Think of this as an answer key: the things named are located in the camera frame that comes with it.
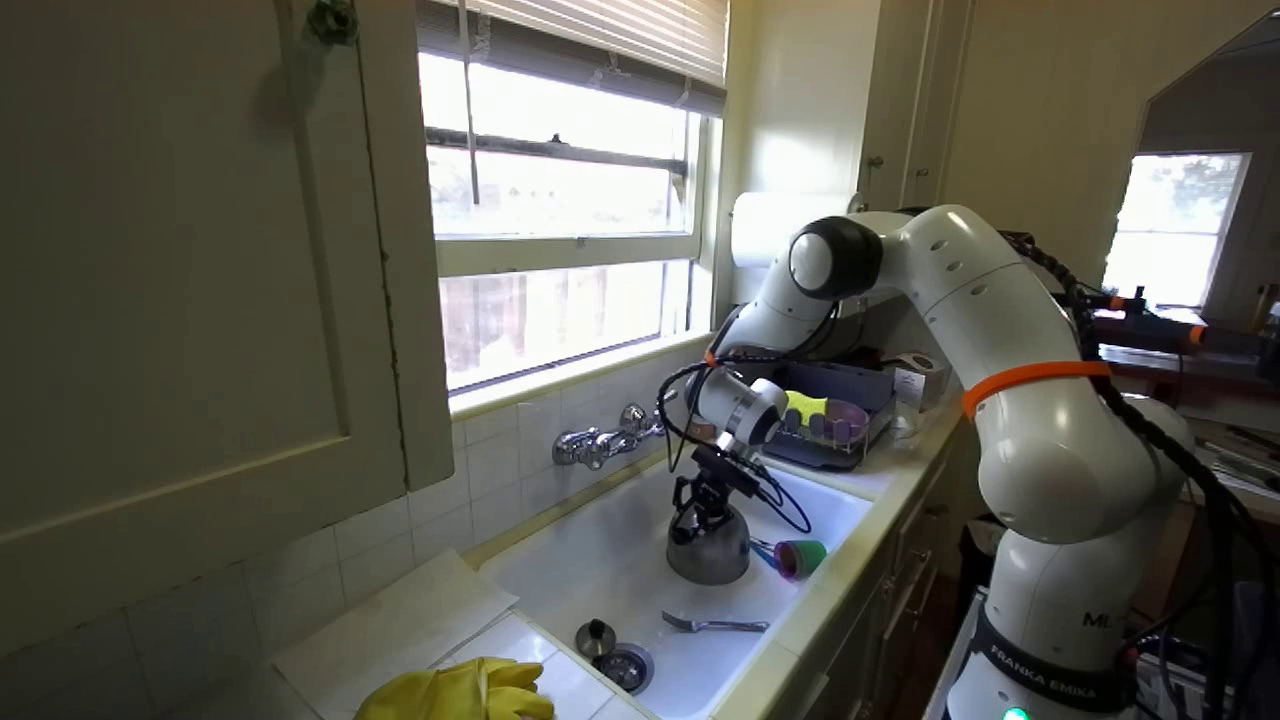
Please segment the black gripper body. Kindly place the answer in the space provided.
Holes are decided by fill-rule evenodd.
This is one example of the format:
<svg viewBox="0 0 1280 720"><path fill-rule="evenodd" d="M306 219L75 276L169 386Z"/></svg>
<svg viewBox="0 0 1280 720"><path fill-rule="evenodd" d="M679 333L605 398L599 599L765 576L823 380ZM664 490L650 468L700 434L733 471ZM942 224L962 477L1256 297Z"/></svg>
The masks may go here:
<svg viewBox="0 0 1280 720"><path fill-rule="evenodd" d="M712 448L694 452L695 471L679 477L674 486L674 507L675 512L695 512L704 524L716 524L729 517L729 496L739 483L739 468Z"/></svg>

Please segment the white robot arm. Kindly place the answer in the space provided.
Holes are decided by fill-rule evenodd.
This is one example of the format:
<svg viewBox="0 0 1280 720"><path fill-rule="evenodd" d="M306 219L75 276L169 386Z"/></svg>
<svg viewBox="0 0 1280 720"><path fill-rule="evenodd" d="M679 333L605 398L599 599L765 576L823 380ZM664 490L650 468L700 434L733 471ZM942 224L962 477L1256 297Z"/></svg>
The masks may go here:
<svg viewBox="0 0 1280 720"><path fill-rule="evenodd" d="M1199 471L1190 424L1128 394L1081 346L1032 265L974 206L819 217L712 340L689 406L761 442L785 392L748 359L802 350L837 302L905 297L966 382L981 496L1006 524L993 580L950 684L950 720L1131 720L1125 614L1161 524Z"/></svg>

